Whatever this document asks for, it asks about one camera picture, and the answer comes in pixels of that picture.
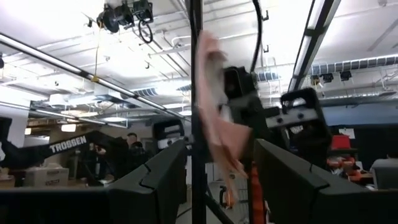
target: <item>desk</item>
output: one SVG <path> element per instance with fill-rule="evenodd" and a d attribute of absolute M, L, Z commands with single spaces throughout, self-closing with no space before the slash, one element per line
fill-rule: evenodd
<path fill-rule="evenodd" d="M 348 180 L 356 184 L 365 186 L 367 184 L 373 184 L 373 175 L 367 172 L 356 176 L 349 176 Z"/>

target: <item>black metal pole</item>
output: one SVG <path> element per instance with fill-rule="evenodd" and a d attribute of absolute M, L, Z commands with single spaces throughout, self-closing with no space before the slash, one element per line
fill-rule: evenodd
<path fill-rule="evenodd" d="M 202 0 L 185 0 L 191 25 L 191 111 L 192 111 L 192 134 L 194 142 L 192 144 L 192 224 L 206 223 L 206 188 L 207 178 L 205 172 L 205 161 L 201 155 L 204 150 L 198 142 L 201 132 L 201 122 L 198 117 L 195 104 L 197 101 L 195 92 L 195 70 L 196 70 L 196 48 L 199 34 L 203 27 L 202 20 Z"/>

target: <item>overhead rail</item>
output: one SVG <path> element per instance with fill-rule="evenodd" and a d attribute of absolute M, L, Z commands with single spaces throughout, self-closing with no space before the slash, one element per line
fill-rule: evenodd
<path fill-rule="evenodd" d="M 310 69 L 341 0 L 313 0 L 288 91 L 298 90 Z"/>
<path fill-rule="evenodd" d="M 0 106 L 5 106 L 8 108 L 14 108 L 14 109 L 19 109 L 19 110 L 31 111 L 34 113 L 55 116 L 55 117 L 59 117 L 59 118 L 73 119 L 75 121 L 81 121 L 81 122 L 85 122 L 85 123 L 101 124 L 101 125 L 107 125 L 107 126 L 112 126 L 112 127 L 116 127 L 116 128 L 127 128 L 127 126 L 122 126 L 119 124 L 96 121 L 93 119 L 80 118 L 78 116 L 72 116 L 72 115 L 68 115 L 68 114 L 61 114 L 61 113 L 56 113 L 56 112 L 52 112 L 52 111 L 40 110 L 40 109 L 30 108 L 28 106 L 16 105 L 13 103 L 0 102 Z"/>
<path fill-rule="evenodd" d="M 74 65 L 71 65 L 70 63 L 64 62 L 63 60 L 59 60 L 49 54 L 44 53 L 41 50 L 37 50 L 34 47 L 31 47 L 25 43 L 22 43 L 16 39 L 13 39 L 12 37 L 9 37 L 6 34 L 3 34 L 2 32 L 0 32 L 0 44 L 4 44 L 7 47 L 10 47 L 14 50 L 20 51 L 26 55 L 29 55 L 33 58 L 36 58 L 37 60 L 41 60 L 49 65 L 52 65 L 54 67 L 57 67 L 59 69 L 62 69 L 66 72 L 69 72 L 71 74 L 77 75 L 79 77 L 82 77 L 84 79 L 87 80 L 92 80 L 95 76 L 93 74 L 90 74 Z M 188 119 L 187 117 L 174 112 L 172 110 L 167 109 L 166 107 L 157 104 L 151 100 L 148 100 L 144 97 L 141 97 L 125 88 L 122 88 L 120 86 L 117 86 L 111 82 L 108 82 L 106 80 L 103 80 L 102 78 L 98 78 L 98 81 L 96 82 L 99 85 L 105 86 L 106 88 L 109 88 L 111 90 L 114 90 L 122 95 L 126 95 L 130 98 L 134 98 L 137 101 L 140 101 L 141 103 L 144 103 L 146 105 L 149 105 L 150 107 L 160 110 L 161 112 L 165 113 L 165 114 L 169 114 L 172 115 L 174 117 L 180 118 L 180 119 L 184 119 L 186 121 L 190 121 L 190 119 Z"/>

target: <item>white sign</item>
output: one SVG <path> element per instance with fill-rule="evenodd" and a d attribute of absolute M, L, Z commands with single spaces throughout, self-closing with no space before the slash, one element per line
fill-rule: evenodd
<path fill-rule="evenodd" d="M 353 128 L 339 129 L 338 132 L 340 134 L 347 135 L 350 139 L 355 139 L 355 133 Z"/>

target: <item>ceiling duct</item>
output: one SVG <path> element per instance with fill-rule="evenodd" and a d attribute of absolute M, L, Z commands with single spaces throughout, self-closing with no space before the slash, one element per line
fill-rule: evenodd
<path fill-rule="evenodd" d="M 369 59 L 359 59 L 359 60 L 352 60 L 349 62 L 336 62 L 331 64 L 324 64 L 324 65 L 312 65 L 311 69 L 308 72 L 308 75 L 322 75 L 326 73 L 335 73 L 335 72 L 343 72 L 348 70 L 356 70 L 356 69 L 364 69 L 364 68 L 374 68 L 374 67 L 381 67 L 381 66 L 388 66 L 388 65 L 396 65 L 398 64 L 398 56 L 386 56 L 386 57 L 379 57 L 379 58 L 369 58 Z M 277 81 L 280 80 L 280 76 L 278 73 L 275 72 L 257 72 L 257 82 L 269 82 L 269 81 Z M 191 84 L 182 86 L 177 91 L 190 91 Z M 144 97 L 150 96 L 159 96 L 159 93 L 156 87 L 149 87 L 142 90 L 134 91 L 135 94 Z M 122 99 L 128 98 L 126 95 L 122 95 Z"/>
<path fill-rule="evenodd" d="M 358 59 L 347 62 L 337 62 L 323 65 L 312 65 L 308 75 L 323 75 L 327 73 L 336 73 L 364 68 L 374 68 L 398 64 L 398 55 Z"/>

